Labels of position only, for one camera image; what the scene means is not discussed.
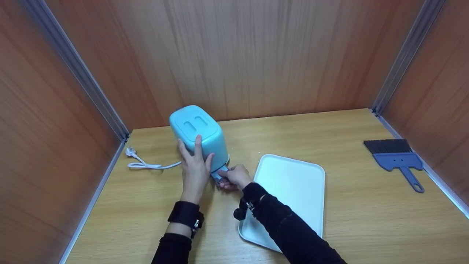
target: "power cord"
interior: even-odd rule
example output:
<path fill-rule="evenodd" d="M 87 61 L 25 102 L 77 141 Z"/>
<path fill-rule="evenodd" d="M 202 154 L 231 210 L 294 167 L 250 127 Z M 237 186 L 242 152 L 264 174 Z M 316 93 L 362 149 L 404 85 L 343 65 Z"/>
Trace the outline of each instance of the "power cord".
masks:
<path fill-rule="evenodd" d="M 181 164 L 180 161 L 174 164 L 168 165 L 168 166 L 161 166 L 161 164 L 147 164 L 146 162 L 143 161 L 143 159 L 137 156 L 137 151 L 135 151 L 135 149 L 132 147 L 125 149 L 125 155 L 127 155 L 127 157 L 133 157 L 137 159 L 138 161 L 140 161 L 140 162 L 131 162 L 127 165 L 127 167 L 133 168 L 133 169 L 165 170 L 165 169 L 176 167 L 177 165 Z"/>

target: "gray brush handle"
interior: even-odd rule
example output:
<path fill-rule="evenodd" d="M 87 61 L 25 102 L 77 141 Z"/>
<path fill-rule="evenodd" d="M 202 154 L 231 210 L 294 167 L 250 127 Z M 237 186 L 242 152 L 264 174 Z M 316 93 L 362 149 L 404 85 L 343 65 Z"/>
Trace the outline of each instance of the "gray brush handle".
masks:
<path fill-rule="evenodd" d="M 407 181 L 409 182 L 410 186 L 418 192 L 418 193 L 423 193 L 425 192 L 424 187 L 418 182 L 417 178 L 415 178 L 415 175 L 410 171 L 409 168 L 407 167 L 399 167 L 399 170 L 401 170 L 402 174 L 406 177 Z"/>

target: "light blue toaster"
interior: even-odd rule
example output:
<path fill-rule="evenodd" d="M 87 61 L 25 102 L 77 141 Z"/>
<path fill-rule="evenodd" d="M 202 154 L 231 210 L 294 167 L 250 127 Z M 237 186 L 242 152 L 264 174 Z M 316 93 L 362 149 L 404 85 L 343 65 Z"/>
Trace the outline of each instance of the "light blue toaster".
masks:
<path fill-rule="evenodd" d="M 186 148 L 194 154 L 196 136 L 202 136 L 202 154 L 204 160 L 210 153 L 215 153 L 211 172 L 222 168 L 229 160 L 225 137 L 220 125 L 197 105 L 181 108 L 169 117 L 169 125 L 176 138 L 181 139 Z"/>

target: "white tray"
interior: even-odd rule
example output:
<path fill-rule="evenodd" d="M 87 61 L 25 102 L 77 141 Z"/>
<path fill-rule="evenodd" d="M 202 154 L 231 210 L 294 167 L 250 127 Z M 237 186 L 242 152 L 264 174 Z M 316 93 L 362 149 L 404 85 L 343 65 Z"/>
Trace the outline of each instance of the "white tray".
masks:
<path fill-rule="evenodd" d="M 322 238 L 324 220 L 324 169 L 313 163 L 266 154 L 254 181 L 288 205 Z M 250 210 L 238 225 L 239 235 L 250 242 L 281 252 Z"/>

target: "wooden back wall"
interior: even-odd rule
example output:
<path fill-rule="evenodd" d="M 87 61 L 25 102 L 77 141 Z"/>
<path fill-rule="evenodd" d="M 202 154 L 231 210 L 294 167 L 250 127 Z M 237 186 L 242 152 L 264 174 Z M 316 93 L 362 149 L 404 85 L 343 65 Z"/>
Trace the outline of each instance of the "wooden back wall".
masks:
<path fill-rule="evenodd" d="M 18 1 L 0 1 L 0 263 L 58 263 L 119 141 Z"/>
<path fill-rule="evenodd" d="M 369 107 L 423 0 L 46 0 L 130 130 Z"/>
<path fill-rule="evenodd" d="M 469 205 L 469 1 L 446 1 L 384 118 Z"/>

